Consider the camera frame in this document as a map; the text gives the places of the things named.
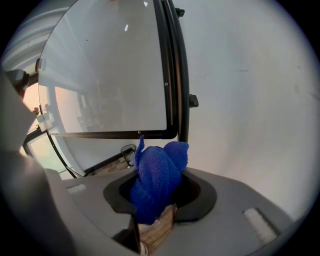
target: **blue microfiber cloth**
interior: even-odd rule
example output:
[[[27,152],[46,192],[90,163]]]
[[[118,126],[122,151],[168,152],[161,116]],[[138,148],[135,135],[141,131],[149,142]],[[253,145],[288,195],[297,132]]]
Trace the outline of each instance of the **blue microfiber cloth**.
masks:
[[[137,209],[138,223],[151,225],[170,204],[172,192],[181,183],[189,145],[172,141],[164,148],[149,146],[142,152],[144,147],[141,137],[134,156],[138,178],[130,191],[130,201]]]

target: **whiteboard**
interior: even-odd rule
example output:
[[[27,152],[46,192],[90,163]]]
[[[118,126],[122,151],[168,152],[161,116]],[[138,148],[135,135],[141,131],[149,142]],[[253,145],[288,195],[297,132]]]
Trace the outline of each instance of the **whiteboard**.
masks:
[[[167,129],[151,0],[78,0],[41,55],[39,99],[51,134]]]

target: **black joint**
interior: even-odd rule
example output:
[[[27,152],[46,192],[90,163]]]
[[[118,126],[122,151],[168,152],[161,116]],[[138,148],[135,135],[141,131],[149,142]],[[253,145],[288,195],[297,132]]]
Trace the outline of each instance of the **black joint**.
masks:
[[[185,15],[185,10],[180,9],[180,8],[175,8],[176,14],[178,17],[183,17]]]
[[[196,108],[199,107],[199,101],[197,99],[196,95],[190,94],[190,108]]]

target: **black bracket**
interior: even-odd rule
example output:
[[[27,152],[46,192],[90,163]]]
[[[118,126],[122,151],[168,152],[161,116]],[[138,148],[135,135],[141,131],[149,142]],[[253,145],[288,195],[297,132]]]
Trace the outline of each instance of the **black bracket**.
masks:
[[[180,9],[180,8],[175,8],[176,14],[178,17],[183,17],[185,15],[185,10]]]
[[[190,108],[199,107],[199,101],[196,95],[190,94],[189,98],[190,98],[190,103],[189,103]]]

